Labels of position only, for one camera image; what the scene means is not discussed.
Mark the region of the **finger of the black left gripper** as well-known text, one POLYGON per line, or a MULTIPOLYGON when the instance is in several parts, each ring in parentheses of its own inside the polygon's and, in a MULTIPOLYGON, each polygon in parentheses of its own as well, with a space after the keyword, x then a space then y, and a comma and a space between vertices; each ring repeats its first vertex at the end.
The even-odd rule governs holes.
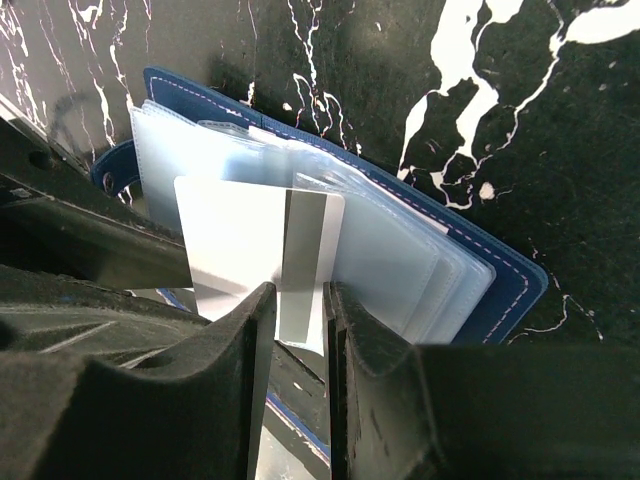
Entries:
POLYGON ((115 289, 191 284, 181 236, 101 192, 11 121, 1 123, 1 263, 115 289))

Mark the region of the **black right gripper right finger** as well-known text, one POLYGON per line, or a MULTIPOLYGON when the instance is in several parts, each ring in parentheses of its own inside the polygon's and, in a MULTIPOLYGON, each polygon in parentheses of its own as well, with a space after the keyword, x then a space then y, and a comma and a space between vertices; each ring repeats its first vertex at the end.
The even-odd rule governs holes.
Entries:
POLYGON ((323 287, 335 479, 635 479, 639 354, 413 345, 323 287))

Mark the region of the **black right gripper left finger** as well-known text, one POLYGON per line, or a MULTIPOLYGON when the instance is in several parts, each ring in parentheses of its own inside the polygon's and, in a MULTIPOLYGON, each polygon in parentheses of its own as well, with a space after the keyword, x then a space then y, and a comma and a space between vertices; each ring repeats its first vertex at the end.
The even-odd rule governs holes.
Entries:
POLYGON ((251 479, 273 350, 276 290, 138 368, 4 351, 5 479, 251 479))

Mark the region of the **blue card holder wallet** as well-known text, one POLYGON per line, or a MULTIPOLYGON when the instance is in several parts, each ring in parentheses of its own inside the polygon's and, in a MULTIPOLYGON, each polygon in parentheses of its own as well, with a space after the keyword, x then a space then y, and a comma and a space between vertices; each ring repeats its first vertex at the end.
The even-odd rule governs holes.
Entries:
POLYGON ((539 266, 332 142, 172 72, 149 67, 144 79, 132 139, 90 175, 112 194, 139 182, 153 221, 183 234, 174 187, 182 176, 339 194, 330 280, 417 345, 497 343, 546 290, 539 266))

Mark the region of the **white card with magnetic stripe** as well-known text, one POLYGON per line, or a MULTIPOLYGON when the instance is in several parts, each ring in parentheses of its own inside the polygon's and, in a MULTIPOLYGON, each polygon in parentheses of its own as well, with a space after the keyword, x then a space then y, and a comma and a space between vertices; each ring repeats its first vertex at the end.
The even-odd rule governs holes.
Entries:
POLYGON ((323 354, 322 286, 332 277, 344 198, 194 176, 174 187, 199 313, 216 320, 271 282, 276 339, 323 354))

